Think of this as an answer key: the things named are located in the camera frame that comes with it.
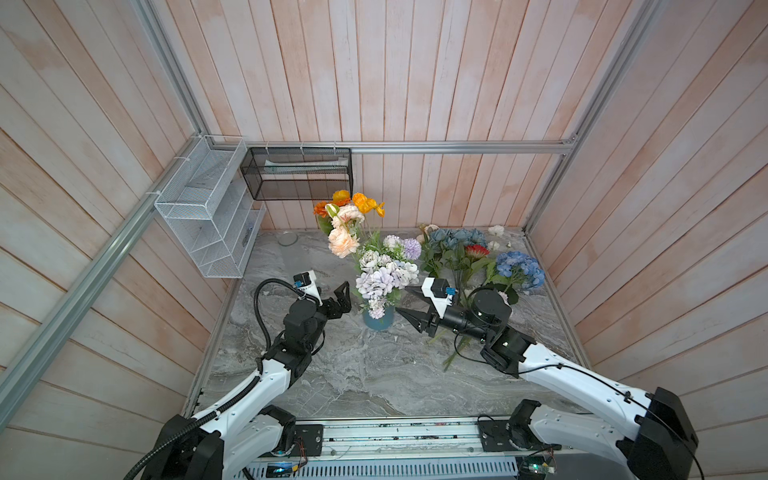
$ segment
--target black mesh basket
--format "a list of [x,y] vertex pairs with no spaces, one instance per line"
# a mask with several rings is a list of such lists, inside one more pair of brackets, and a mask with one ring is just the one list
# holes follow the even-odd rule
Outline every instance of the black mesh basket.
[[349,148],[252,147],[240,171],[254,200],[330,200],[353,190]]

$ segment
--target vent grille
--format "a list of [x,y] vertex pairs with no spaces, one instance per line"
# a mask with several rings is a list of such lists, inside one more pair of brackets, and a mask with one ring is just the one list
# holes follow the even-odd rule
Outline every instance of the vent grille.
[[[252,462],[248,470],[254,478],[267,478],[266,466],[274,462]],[[298,472],[283,478],[443,478],[516,477],[515,457],[482,458],[413,458],[382,460],[318,460],[310,461]],[[242,472],[233,478],[245,479]]]

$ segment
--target peach rose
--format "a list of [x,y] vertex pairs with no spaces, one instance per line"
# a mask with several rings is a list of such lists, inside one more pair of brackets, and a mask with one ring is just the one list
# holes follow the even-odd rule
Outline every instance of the peach rose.
[[346,228],[334,228],[328,236],[328,248],[334,255],[344,258],[350,253],[356,252],[360,243],[349,234]]

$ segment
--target metal base plate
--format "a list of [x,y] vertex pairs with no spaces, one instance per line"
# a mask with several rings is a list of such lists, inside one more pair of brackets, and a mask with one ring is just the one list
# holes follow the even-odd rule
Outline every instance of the metal base plate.
[[509,436],[508,420],[479,420],[480,443],[483,452],[517,452]]

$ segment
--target red flower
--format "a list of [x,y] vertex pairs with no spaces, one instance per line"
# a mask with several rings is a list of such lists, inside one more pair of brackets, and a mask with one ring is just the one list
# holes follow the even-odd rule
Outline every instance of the red flower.
[[482,257],[485,257],[486,255],[491,253],[490,250],[488,250],[482,245],[469,245],[466,251],[467,251],[467,257],[473,260],[480,260]]

